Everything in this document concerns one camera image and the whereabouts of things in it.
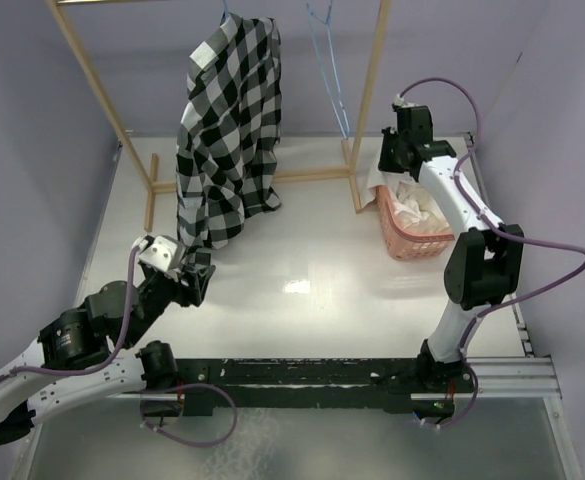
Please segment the black white checkered shirt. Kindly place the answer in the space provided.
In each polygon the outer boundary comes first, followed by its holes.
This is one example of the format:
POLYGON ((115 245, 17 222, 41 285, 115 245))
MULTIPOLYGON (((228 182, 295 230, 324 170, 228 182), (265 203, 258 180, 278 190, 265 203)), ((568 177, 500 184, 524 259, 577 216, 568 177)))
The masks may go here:
POLYGON ((272 18, 230 13, 191 53, 176 166, 177 234, 189 249, 219 249, 281 207, 281 76, 272 18))

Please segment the light blue wire hanger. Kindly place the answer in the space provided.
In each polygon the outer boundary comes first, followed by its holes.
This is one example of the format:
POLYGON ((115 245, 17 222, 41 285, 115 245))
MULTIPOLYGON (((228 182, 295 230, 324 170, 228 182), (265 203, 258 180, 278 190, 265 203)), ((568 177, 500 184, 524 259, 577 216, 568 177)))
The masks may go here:
POLYGON ((311 35, 311 41, 315 57, 319 66, 319 71, 325 85, 331 107, 336 118, 338 130, 341 138, 347 140, 350 137, 350 121, 345 106, 343 91, 339 78, 339 72, 336 62, 336 52, 334 48, 332 35, 332 11, 334 2, 329 1, 324 15, 316 12, 309 1, 306 2, 306 11, 308 15, 308 27, 311 35), (320 24, 325 32, 326 54, 322 53, 320 41, 318 38, 315 25, 320 24))

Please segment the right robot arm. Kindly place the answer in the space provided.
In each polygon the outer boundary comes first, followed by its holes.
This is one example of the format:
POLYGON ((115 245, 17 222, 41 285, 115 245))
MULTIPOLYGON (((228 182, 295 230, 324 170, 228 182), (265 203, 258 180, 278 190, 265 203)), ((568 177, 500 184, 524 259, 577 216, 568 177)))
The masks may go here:
POLYGON ((395 128, 382 130, 378 168, 407 174, 434 199, 455 237, 444 270, 448 303, 434 332, 424 340, 416 372, 424 383, 463 373, 467 345, 492 307, 518 285, 523 231, 506 225, 476 193, 447 141, 412 141, 395 128))

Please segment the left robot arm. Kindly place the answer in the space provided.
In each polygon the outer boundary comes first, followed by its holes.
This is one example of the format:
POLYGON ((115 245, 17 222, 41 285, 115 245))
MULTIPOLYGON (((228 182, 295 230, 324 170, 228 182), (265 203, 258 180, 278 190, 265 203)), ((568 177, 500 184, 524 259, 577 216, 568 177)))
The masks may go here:
POLYGON ((107 283, 61 313, 0 369, 0 446, 26 437, 56 411, 177 385, 171 347, 137 344, 169 305, 200 306, 214 271, 162 247, 133 249, 126 279, 107 283))

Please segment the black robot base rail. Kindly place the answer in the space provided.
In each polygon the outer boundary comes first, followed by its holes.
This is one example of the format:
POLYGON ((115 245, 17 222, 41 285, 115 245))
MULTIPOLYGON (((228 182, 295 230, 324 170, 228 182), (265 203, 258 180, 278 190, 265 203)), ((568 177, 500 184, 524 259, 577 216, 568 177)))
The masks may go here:
POLYGON ((469 365, 443 382, 424 383, 415 358, 177 359, 153 341, 140 349, 142 380, 153 392, 174 387, 183 413, 210 416, 218 408, 373 409, 449 418, 449 395, 475 391, 469 365))

